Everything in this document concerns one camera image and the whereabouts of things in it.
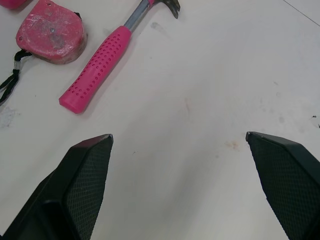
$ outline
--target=hammer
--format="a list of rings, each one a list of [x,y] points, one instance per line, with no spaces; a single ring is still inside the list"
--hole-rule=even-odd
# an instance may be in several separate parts
[[[101,44],[76,81],[59,98],[59,103],[75,114],[82,113],[100,85],[111,73],[125,52],[131,35],[144,13],[155,4],[163,2],[178,19],[178,0],[142,0],[123,26],[118,27]]]

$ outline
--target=rubber grip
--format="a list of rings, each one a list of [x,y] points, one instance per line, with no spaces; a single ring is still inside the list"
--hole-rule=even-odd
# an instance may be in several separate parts
[[[111,33],[95,52],[77,80],[59,98],[60,105],[75,114],[83,113],[100,85],[125,52],[131,35],[131,31],[125,26],[120,26]]]

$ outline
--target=wrist strap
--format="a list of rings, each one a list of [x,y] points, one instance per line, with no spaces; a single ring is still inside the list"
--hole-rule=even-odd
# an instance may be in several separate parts
[[[3,92],[2,97],[0,98],[0,106],[8,99],[13,89],[15,88],[17,82],[19,81],[19,73],[21,68],[21,59],[24,57],[31,56],[30,52],[25,50],[18,51],[14,56],[14,69],[12,71],[12,75],[7,78],[0,85],[0,93]]]

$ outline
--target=white surface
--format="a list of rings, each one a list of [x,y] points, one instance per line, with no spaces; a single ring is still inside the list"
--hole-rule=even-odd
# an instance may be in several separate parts
[[[0,128],[0,233],[74,144],[114,135],[92,240],[286,240],[262,191],[246,131],[320,159],[320,27],[282,0],[180,0],[154,7],[83,115],[59,106],[105,37],[139,0],[56,0],[89,32],[68,65],[30,58]],[[317,1],[292,0],[319,18]],[[0,8],[0,72],[32,9]]]

